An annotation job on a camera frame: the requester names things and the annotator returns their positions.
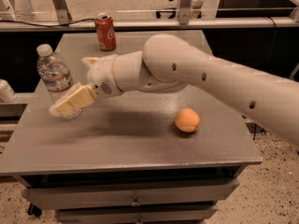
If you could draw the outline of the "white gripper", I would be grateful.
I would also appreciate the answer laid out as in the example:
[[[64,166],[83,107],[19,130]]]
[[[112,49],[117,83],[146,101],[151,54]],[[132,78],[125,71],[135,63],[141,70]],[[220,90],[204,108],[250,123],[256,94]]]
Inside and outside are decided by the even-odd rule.
[[[84,57],[81,62],[89,68],[87,79],[90,84],[83,85],[80,82],[72,86],[66,94],[54,102],[49,112],[54,117],[69,117],[80,109],[91,105],[97,98],[97,94],[103,97],[122,95],[113,76],[113,63],[117,55],[106,57]]]

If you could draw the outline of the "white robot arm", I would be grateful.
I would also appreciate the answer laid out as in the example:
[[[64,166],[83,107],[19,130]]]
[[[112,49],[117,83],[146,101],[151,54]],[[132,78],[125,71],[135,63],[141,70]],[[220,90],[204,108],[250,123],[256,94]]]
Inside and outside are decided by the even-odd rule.
[[[150,37],[142,50],[84,57],[86,85],[75,84],[50,107],[66,116],[99,96],[176,92],[193,85],[286,142],[299,146],[299,83],[207,54],[174,35]]]

